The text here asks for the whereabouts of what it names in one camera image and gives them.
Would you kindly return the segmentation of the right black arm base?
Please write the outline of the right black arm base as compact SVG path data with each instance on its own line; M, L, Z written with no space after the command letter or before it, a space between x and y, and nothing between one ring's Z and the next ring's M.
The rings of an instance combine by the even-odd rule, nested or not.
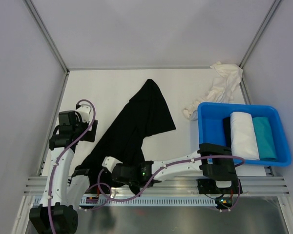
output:
M234 181L215 181L213 179L197 179L199 194L206 195L231 195L242 194L242 186L239 180Z

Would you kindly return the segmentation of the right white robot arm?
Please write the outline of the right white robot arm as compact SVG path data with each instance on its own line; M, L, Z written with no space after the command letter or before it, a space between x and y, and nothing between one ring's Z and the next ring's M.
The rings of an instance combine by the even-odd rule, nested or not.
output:
M113 157L106 157L102 165L111 172L112 181L138 188L151 187L177 176L202 172L213 180L216 191L223 193L237 179L234 160L229 147L203 143L199 150L175 159L144 161L126 165Z

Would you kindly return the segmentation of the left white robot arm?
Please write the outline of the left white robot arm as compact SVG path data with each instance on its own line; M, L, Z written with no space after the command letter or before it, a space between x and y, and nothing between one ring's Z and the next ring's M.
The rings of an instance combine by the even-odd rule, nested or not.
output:
M98 122L94 111L87 105L77 105L73 111L60 112L58 120L49 140L50 167L42 198L29 213L40 234L74 234L80 201L85 192L92 193L97 187L88 169L69 173L78 143L95 140Z

